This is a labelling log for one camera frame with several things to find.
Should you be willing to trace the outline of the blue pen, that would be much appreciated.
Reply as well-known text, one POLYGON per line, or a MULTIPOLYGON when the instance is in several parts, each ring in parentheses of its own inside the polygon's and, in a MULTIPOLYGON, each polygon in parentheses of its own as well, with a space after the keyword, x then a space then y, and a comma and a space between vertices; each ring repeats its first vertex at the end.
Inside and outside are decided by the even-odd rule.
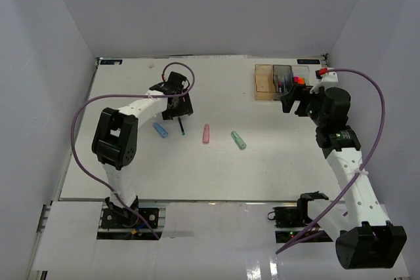
POLYGON ((289 91, 289 90, 291 89, 291 86, 292 86, 292 85, 293 85, 293 83, 291 82, 290 77, 287 77, 287 78, 285 79, 285 87, 286 87, 287 91, 289 91))

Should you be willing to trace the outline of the green pen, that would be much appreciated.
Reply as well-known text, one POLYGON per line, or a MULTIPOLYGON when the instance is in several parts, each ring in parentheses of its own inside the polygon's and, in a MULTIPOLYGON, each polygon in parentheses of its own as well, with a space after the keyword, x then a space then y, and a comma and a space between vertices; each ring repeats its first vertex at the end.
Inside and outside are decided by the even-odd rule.
POLYGON ((180 126, 181 133, 184 136, 185 135, 185 129, 184 129, 184 126, 183 126, 183 123, 182 123, 182 119, 181 119, 181 117, 177 117, 177 118, 178 118, 178 123, 179 123, 179 126, 180 126))

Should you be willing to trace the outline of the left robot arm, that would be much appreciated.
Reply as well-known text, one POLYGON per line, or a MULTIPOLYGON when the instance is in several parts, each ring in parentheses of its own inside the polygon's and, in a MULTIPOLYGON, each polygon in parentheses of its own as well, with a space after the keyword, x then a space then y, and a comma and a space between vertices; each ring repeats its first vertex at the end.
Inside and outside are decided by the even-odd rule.
POLYGON ((137 194, 131 177, 123 170, 135 158, 138 128, 157 114, 164 120, 192 115, 188 87, 187 78, 172 71, 167 80, 149 88, 146 98, 118 109, 105 108, 100 114, 92 151, 104 167, 108 184, 114 189, 106 204, 125 227, 138 221, 137 194))

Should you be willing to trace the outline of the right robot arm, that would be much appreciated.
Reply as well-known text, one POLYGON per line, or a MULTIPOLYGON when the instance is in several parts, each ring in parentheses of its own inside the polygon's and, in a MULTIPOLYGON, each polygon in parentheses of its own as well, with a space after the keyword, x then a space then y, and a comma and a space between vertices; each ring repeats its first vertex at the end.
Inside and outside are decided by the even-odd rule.
POLYGON ((338 198, 347 213, 319 194, 299 199, 297 221, 306 227, 315 222, 335 243, 340 265, 346 270, 391 269, 406 241, 402 226, 395 226, 379 204, 363 165, 361 145, 348 125, 350 94, 338 87, 320 87, 313 92, 306 85, 294 84, 281 97, 282 110, 309 117, 316 125, 316 142, 333 170, 341 192, 338 198))

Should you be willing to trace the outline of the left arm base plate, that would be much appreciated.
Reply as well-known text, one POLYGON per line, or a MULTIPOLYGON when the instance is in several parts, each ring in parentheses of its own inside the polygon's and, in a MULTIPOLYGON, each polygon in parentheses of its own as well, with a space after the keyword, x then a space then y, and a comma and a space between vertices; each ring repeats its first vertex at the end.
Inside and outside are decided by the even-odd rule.
MULTIPOLYGON (((140 208, 139 213, 157 236, 161 237, 165 223, 165 211, 159 208, 146 207, 140 208)), ((158 240, 141 219, 135 216, 131 223, 121 223, 117 216, 107 207, 102 209, 96 238, 98 240, 120 241, 158 240)))

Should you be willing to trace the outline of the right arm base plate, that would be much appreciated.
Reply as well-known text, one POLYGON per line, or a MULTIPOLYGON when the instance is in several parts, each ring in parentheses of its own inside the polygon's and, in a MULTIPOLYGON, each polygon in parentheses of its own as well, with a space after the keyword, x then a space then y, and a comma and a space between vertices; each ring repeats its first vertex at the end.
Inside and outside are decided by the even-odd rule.
MULTIPOLYGON (((277 244, 286 244, 289 240, 296 238, 296 235, 306 226, 300 218, 296 206, 274 207, 267 214, 267 219, 274 223, 277 244)), ((305 243, 330 243, 331 238, 318 225, 311 228, 303 235, 303 238, 312 237, 305 243)))

